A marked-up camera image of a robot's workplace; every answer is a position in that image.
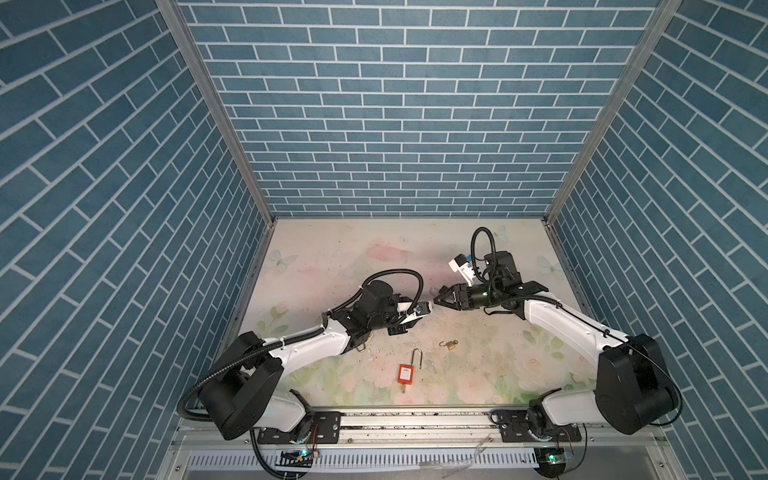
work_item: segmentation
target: black bracket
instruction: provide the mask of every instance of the black bracket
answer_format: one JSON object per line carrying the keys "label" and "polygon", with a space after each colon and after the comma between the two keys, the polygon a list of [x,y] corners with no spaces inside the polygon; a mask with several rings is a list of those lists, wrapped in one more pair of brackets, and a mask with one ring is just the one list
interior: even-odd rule
{"label": "black bracket", "polygon": [[[339,431],[341,430],[341,412],[314,412],[310,437],[306,443],[317,445],[339,443]],[[257,441],[261,445],[289,445],[290,432],[282,432],[278,429],[261,429]]]}
{"label": "black bracket", "polygon": [[[504,443],[523,443],[523,442],[543,442],[544,440],[534,436],[526,415],[528,410],[494,410],[491,415],[493,421],[498,425],[498,431],[502,434]],[[570,425],[564,425],[560,428],[558,437],[561,443],[576,443],[581,441],[581,432],[578,428]],[[558,439],[546,440],[546,442],[556,442]]]}

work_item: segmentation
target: floral pattern mat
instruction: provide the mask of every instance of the floral pattern mat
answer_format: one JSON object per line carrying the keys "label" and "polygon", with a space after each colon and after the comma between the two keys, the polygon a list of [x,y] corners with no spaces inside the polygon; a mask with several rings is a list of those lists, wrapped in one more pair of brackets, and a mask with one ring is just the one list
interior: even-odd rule
{"label": "floral pattern mat", "polygon": [[[371,273],[411,268],[425,281],[422,300],[462,281],[448,267],[469,254],[475,228],[494,233],[497,250],[515,258],[523,280],[537,280],[578,307],[541,222],[537,220],[280,220],[241,332],[282,336],[315,326],[320,312],[353,295]],[[478,237],[478,255],[489,251]],[[412,296],[415,280],[382,278]],[[440,343],[458,340],[453,350]],[[399,365],[415,355],[413,384],[397,383]],[[482,310],[434,312],[404,335],[377,330],[364,352],[351,351],[297,370],[278,390],[299,390],[316,406],[492,405],[527,403],[555,388],[594,386],[596,370],[559,338],[515,315]]]}

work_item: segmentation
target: brick wall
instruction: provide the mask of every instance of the brick wall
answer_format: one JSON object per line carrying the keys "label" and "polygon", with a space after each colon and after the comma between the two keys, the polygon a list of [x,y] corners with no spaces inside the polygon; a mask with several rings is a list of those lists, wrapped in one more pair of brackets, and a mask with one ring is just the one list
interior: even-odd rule
{"label": "brick wall", "polygon": [[555,224],[598,316],[664,346],[690,478],[768,478],[766,24],[684,0]]}
{"label": "brick wall", "polygon": [[182,5],[279,216],[540,217],[657,0],[269,3]]}
{"label": "brick wall", "polygon": [[263,221],[152,0],[0,2],[0,478],[157,473]]}

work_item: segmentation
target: open padlock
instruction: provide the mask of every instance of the open padlock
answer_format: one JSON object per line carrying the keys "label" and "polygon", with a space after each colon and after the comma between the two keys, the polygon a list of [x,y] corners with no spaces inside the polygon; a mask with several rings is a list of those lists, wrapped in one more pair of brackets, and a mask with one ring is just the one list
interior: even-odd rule
{"label": "open padlock", "polygon": [[424,352],[422,352],[421,349],[416,348],[413,349],[411,352],[411,364],[410,365],[404,365],[400,364],[400,371],[397,375],[397,381],[398,383],[402,383],[402,392],[406,392],[406,385],[411,385],[413,383],[413,359],[416,355],[416,350],[419,351],[419,370],[422,368],[422,363],[424,361]]}
{"label": "open padlock", "polygon": [[440,342],[439,346],[447,346],[448,350],[453,350],[458,345],[458,340],[451,340],[450,342]]}

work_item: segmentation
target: brass padlock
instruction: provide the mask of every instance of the brass padlock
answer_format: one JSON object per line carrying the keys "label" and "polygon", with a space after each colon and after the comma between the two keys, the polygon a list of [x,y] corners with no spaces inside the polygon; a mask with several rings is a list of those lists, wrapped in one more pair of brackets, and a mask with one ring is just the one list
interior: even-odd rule
{"label": "brass padlock", "polygon": [[450,342],[440,342],[439,346],[447,346],[448,350],[453,350],[458,345],[458,340],[451,340]]}

